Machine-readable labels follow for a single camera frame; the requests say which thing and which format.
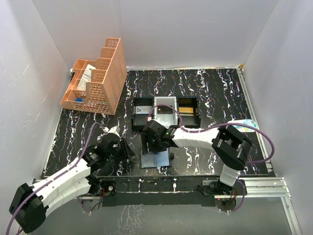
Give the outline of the dark card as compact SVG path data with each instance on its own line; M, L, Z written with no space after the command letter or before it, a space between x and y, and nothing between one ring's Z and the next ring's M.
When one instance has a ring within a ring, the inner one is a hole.
M173 109L171 106L158 106L157 114L158 115L171 115L173 113Z

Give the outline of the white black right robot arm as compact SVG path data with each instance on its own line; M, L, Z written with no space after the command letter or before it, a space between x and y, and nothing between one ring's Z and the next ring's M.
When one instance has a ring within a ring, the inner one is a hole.
M170 147L199 147L212 149L223 162L217 181L201 186L208 194L230 194L245 168L252 142L230 123L205 129L171 125L169 128L156 120L147 122L141 132L142 153L157 154Z

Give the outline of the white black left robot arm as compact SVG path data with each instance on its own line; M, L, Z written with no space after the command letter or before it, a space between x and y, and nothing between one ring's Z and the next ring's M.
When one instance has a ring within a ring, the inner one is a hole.
M115 163L128 163L134 155L123 137L106 134L100 143L89 145L82 157L45 180L20 185L9 207L12 219L23 232L35 231L63 204L80 195L98 192L100 181L94 174L96 171L112 170Z

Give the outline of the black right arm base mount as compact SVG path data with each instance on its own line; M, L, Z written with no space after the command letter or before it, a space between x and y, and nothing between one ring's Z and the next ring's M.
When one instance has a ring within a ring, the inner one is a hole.
M243 180L237 180L234 186L228 186L219 180L203 180L194 189L204 196L226 196L228 199L234 199L236 196L246 196L247 189Z

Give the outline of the black leather card holder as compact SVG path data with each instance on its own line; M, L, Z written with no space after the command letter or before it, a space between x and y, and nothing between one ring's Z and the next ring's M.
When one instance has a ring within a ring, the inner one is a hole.
M149 152L148 154L142 154L141 152L141 167L140 168L158 168L158 167L170 167L174 154L168 151L168 154L156 154Z

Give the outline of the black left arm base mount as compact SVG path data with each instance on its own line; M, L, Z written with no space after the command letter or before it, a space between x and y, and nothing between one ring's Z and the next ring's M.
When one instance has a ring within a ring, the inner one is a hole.
M115 181L101 181L100 183L100 197L113 197L116 195Z

